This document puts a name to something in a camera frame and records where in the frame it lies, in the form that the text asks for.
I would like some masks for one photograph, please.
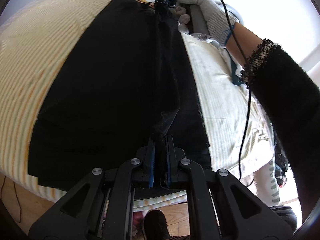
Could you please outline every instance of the mattress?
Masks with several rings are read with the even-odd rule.
[[[68,53],[110,1],[39,0],[13,16],[0,32],[0,171],[34,194],[53,202],[65,192],[40,186],[36,177],[28,175],[28,145],[32,128],[45,95]],[[55,20],[57,15],[65,21]],[[232,84],[231,70],[217,48],[191,36],[182,36],[211,145],[212,170],[226,168],[238,177],[247,91]],[[53,38],[56,39],[55,46],[46,46],[46,41]],[[259,106],[253,102],[241,155],[243,177],[272,159],[269,137]],[[186,201],[185,191],[135,201],[134,211],[183,201]]]

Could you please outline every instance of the hand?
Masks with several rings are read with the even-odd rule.
[[[215,39],[221,46],[225,46],[231,35],[231,30],[228,25],[226,14],[213,0],[177,0],[182,4],[196,4],[200,7],[204,20],[207,22],[207,27],[210,36]],[[176,13],[180,15],[179,30],[186,32],[186,24],[190,21],[190,16],[186,14],[185,9],[181,6],[176,7]],[[229,16],[232,28],[237,19]]]

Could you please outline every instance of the wire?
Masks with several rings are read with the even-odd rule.
[[[228,11],[227,11],[227,7],[224,3],[223,0],[220,0],[222,5],[223,5],[223,8],[224,8],[224,11],[225,11],[225,14],[226,14],[226,17],[227,17],[227,21],[228,21],[228,25],[229,25],[229,28],[230,28],[230,31],[231,31],[231,34],[238,46],[238,49],[240,50],[243,58],[244,58],[244,61],[245,61],[245,64],[248,65],[248,60],[246,58],[246,56],[244,55],[244,52],[236,38],[236,35],[233,31],[233,28],[231,26],[231,23],[230,23],[230,19],[229,19],[229,14],[228,14]],[[250,68],[248,68],[248,74],[249,74],[249,77],[251,76],[251,72],[250,72]],[[246,122],[245,122],[245,127],[244,127],[244,133],[243,133],[243,137],[242,137],[242,142],[241,142],[241,146],[240,146],[240,151],[239,151],[239,158],[238,158],[238,165],[239,165],[239,174],[240,174],[240,177],[239,177],[239,180],[241,180],[242,178],[242,171],[241,171],[241,153],[242,153],[242,149],[243,149],[243,145],[244,145],[244,139],[245,139],[245,135],[247,134],[247,130],[248,130],[248,124],[249,124],[249,117],[250,117],[250,107],[251,107],[251,88],[250,86],[248,85],[248,88],[249,88],[249,98],[248,98],[248,111],[247,111],[247,119],[246,119]]]
[[[250,183],[248,186],[246,186],[246,187],[250,187],[253,182],[254,182],[254,178],[253,178],[253,180],[251,181],[251,183]]]
[[[16,199],[17,199],[17,202],[18,202],[19,208],[20,208],[20,218],[19,218],[19,221],[17,223],[21,223],[22,208],[21,208],[20,201],[19,201],[19,198],[18,198],[15,182],[13,182],[13,188],[14,188],[14,193],[16,194]]]
[[[5,183],[5,179],[7,178],[7,176],[4,176],[4,180],[3,180],[3,183],[2,183],[2,186],[1,186],[1,190],[0,190],[0,199],[2,199],[2,190],[3,190],[3,187],[4,187],[4,183]]]
[[[7,176],[4,176],[4,180],[3,180],[3,183],[2,183],[2,186],[1,186],[1,190],[0,190],[0,199],[1,200],[2,200],[2,190],[4,188],[4,183],[5,183],[5,179],[6,178],[7,178]],[[14,193],[16,194],[16,199],[17,199],[17,202],[18,202],[18,205],[19,205],[19,209],[20,209],[20,215],[19,215],[20,218],[19,218],[19,221],[17,223],[21,223],[22,208],[21,208],[20,201],[19,201],[19,198],[18,198],[15,182],[13,182],[13,188],[14,188]]]

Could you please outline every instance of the gray handle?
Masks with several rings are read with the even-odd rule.
[[[193,26],[193,33],[202,33],[210,36],[207,22],[204,20],[202,11],[198,5],[190,5],[190,17]]]

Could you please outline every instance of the wooden floor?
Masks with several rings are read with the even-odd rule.
[[[0,187],[4,175],[0,173]],[[21,204],[22,217],[18,225],[27,234],[31,225],[45,213],[54,203],[40,198],[16,184],[17,195]],[[20,209],[14,193],[13,181],[6,178],[2,190],[2,201],[10,215],[19,221]],[[177,204],[160,208],[167,219],[168,230],[171,236],[185,236],[189,234],[189,220],[187,204]]]

